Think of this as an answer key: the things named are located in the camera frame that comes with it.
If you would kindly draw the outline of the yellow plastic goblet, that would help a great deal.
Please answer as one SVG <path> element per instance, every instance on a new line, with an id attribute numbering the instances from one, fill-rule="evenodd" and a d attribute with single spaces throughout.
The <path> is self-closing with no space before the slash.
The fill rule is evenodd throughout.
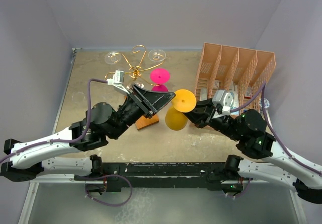
<path id="1" fill-rule="evenodd" d="M 171 100 L 172 106 L 167 110 L 165 116 L 166 126 L 173 131 L 185 128 L 188 118 L 184 113 L 192 111 L 196 106 L 195 95 L 186 89 L 175 91 L 175 97 Z"/>

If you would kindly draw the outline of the clear wine glass front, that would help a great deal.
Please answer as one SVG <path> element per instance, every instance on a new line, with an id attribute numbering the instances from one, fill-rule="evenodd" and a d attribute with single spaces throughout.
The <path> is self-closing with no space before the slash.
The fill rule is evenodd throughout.
<path id="1" fill-rule="evenodd" d="M 140 82 L 140 81 L 133 81 L 133 82 L 130 82 L 130 83 L 126 86 L 126 88 L 127 88 L 127 89 L 130 89 L 130 88 L 132 88 L 133 86 L 137 86 L 137 87 L 140 87 L 140 88 L 144 88 L 144 87 L 145 87 L 145 85 L 144 85 L 144 83 L 143 83 L 143 82 Z"/>

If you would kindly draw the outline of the clear wine glass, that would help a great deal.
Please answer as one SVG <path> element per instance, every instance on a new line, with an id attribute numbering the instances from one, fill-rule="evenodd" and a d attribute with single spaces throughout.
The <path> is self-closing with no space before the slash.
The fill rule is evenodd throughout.
<path id="1" fill-rule="evenodd" d="M 117 51 L 111 51 L 104 56 L 104 61 L 108 65 L 117 64 L 121 60 L 121 53 Z"/>
<path id="2" fill-rule="evenodd" d="M 153 62 L 163 62 L 166 57 L 166 53 L 161 49 L 153 49 L 148 53 L 148 57 Z"/>
<path id="3" fill-rule="evenodd" d="M 143 82 L 140 82 L 140 81 L 133 81 L 133 82 L 130 82 L 130 83 L 126 86 L 126 88 L 127 88 L 127 89 L 130 89 L 130 88 L 132 88 L 133 86 L 137 86 L 137 87 L 140 87 L 140 88 L 144 88 L 144 87 L 145 87 L 145 85 L 144 85 L 144 83 L 143 83 Z"/>

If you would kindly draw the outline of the magenta plastic goblet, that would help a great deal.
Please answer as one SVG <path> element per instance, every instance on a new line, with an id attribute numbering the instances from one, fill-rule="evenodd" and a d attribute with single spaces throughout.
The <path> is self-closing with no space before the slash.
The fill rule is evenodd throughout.
<path id="1" fill-rule="evenodd" d="M 156 68 L 150 73 L 150 79 L 154 83 L 152 91 L 155 92 L 168 92 L 165 83 L 170 79 L 171 75 L 168 70 L 164 68 Z"/>

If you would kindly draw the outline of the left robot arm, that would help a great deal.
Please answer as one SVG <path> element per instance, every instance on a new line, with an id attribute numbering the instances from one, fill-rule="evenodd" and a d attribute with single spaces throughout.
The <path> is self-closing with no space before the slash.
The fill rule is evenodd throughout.
<path id="1" fill-rule="evenodd" d="M 6 156 L 1 160 L 1 176 L 23 182 L 50 174 L 102 177 L 104 168 L 98 156 L 64 158 L 63 154 L 86 152 L 117 140 L 139 118 L 151 118 L 173 98 L 173 92 L 154 92 L 132 85 L 125 101 L 114 110 L 99 102 L 86 111 L 86 117 L 70 127 L 31 142 L 5 141 Z"/>

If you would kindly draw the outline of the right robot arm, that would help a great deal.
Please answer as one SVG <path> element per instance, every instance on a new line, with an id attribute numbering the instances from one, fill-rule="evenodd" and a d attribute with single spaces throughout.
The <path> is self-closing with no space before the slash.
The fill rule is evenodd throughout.
<path id="1" fill-rule="evenodd" d="M 224 115 L 212 99 L 197 102 L 185 116 L 197 127 L 209 126 L 237 143 L 244 157 L 229 155 L 224 175 L 265 180 L 295 191 L 301 199 L 321 204 L 321 165 L 296 154 L 266 131 L 267 122 L 256 110 L 237 118 Z"/>

